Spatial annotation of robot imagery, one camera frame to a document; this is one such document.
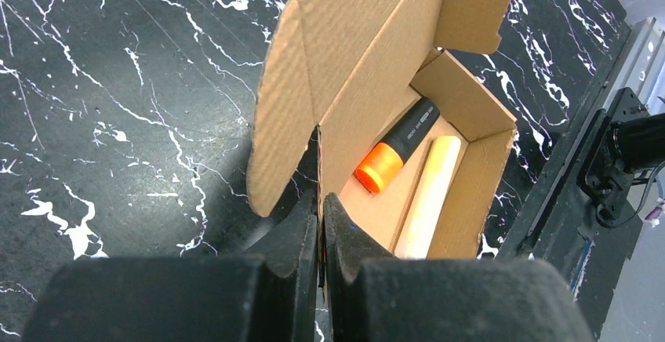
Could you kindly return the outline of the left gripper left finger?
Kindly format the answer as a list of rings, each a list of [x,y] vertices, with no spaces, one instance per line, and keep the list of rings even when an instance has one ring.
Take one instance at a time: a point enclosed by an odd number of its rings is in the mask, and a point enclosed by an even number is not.
[[[243,253],[120,257],[62,267],[25,341],[312,341],[316,195]]]

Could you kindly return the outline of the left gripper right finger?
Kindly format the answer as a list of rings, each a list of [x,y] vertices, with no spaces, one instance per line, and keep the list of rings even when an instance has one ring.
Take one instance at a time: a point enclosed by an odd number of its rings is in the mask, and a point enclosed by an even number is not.
[[[590,341],[555,268],[543,260],[401,260],[323,202],[336,341]]]

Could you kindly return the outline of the pale yellow marker pen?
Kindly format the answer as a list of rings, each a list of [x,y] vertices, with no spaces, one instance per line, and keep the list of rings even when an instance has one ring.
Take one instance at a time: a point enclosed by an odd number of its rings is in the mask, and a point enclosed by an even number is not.
[[[461,140],[456,136],[432,140],[394,249],[395,256],[417,260],[427,257],[460,150]]]

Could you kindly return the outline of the orange black marker pen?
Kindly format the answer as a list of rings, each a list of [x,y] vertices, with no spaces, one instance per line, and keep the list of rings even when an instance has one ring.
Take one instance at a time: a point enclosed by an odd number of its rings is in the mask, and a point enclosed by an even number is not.
[[[379,194],[402,170],[440,117],[440,111],[422,97],[400,117],[354,170],[370,193]]]

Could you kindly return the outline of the brown cardboard box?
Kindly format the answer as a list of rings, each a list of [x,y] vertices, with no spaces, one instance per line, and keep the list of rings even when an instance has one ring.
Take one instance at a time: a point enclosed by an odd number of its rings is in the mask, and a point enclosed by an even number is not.
[[[271,213],[316,135],[319,194],[336,193],[360,228],[395,251],[429,143],[378,195],[352,173],[424,96],[441,113],[429,137],[462,143],[427,257],[475,257],[516,126],[453,52],[495,52],[510,1],[288,0],[257,91],[247,172],[252,210]]]

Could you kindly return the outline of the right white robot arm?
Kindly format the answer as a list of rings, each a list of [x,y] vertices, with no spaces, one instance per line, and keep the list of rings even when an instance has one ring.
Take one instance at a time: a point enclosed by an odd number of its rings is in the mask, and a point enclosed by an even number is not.
[[[589,149],[577,183],[596,209],[602,227],[621,227],[637,215],[623,217],[622,209],[635,176],[645,190],[637,210],[646,203],[656,177],[664,171],[664,115],[650,115],[634,91],[619,89],[606,109],[597,111],[587,135]]]

